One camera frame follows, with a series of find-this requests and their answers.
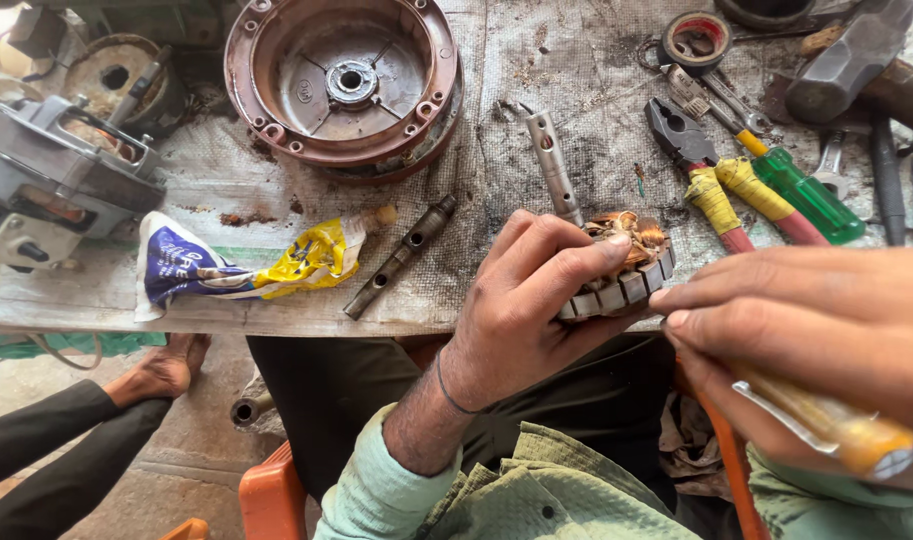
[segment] concrete floor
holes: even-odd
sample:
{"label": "concrete floor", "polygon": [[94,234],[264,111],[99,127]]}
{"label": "concrete floor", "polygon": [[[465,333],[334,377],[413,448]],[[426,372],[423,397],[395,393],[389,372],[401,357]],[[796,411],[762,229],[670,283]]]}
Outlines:
{"label": "concrete floor", "polygon": [[[82,379],[105,384],[142,355],[106,358],[91,372],[73,370],[49,356],[2,362],[0,416]],[[84,364],[92,360],[77,359]],[[237,486],[247,469],[282,442],[272,435],[236,431],[230,422],[230,405],[252,378],[253,369],[241,336],[215,336],[202,374],[189,392],[174,402],[160,429],[102,505],[63,538],[155,540],[191,517],[210,524],[213,540],[244,538]],[[0,484],[0,497],[75,443],[67,443]],[[318,516],[318,512],[317,507],[313,513]]]}

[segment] dark trousers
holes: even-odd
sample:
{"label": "dark trousers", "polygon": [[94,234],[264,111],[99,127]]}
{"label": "dark trousers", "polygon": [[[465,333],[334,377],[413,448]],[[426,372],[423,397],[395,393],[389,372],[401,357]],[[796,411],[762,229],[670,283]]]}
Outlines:
{"label": "dark trousers", "polygon": [[121,410],[92,380],[0,417],[0,482],[96,428],[0,499],[0,539],[59,538],[110,493],[173,399]]}
{"label": "dark trousers", "polygon": [[[336,484],[370,417],[402,398],[421,374],[388,338],[247,340],[280,411],[300,481],[317,500]],[[675,489],[658,463],[674,365],[673,348],[660,336],[611,339],[478,415],[463,440],[463,471],[477,462],[496,470],[512,456],[520,423],[538,423],[613,460],[675,510]]]}

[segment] bare foot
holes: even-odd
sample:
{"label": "bare foot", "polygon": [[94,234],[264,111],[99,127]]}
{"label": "bare foot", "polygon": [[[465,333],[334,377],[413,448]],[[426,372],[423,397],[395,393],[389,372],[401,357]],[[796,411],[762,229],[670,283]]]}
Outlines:
{"label": "bare foot", "polygon": [[103,389],[119,407],[152,398],[182,396],[200,372],[211,336],[204,333],[174,333],[169,344],[154,347],[143,360]]}

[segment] black wrist band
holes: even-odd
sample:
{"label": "black wrist band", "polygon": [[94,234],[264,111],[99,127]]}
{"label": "black wrist band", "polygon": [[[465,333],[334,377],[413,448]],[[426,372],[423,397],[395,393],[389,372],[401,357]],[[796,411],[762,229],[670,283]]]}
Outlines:
{"label": "black wrist band", "polygon": [[450,402],[450,405],[454,406],[456,410],[462,412],[463,414],[479,414],[479,411],[467,411],[459,406],[459,403],[450,398],[450,394],[447,392],[447,387],[443,386],[443,373],[440,371],[440,353],[443,351],[443,347],[440,347],[440,350],[436,352],[436,379],[440,382],[440,390],[443,390],[443,395],[447,398],[447,401]]}

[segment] shirt sleeve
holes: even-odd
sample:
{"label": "shirt sleeve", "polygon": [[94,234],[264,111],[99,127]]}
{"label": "shirt sleeve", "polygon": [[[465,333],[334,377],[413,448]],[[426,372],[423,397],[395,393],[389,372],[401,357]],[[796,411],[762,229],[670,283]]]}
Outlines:
{"label": "shirt sleeve", "polygon": [[749,488],[774,540],[913,538],[913,491],[767,460],[747,448]]}
{"label": "shirt sleeve", "polygon": [[395,406],[380,409],[356,437],[339,482],[323,496],[323,517],[315,539],[410,538],[447,495],[459,472],[463,450],[436,476],[407,471],[390,456],[383,441],[383,421]]}

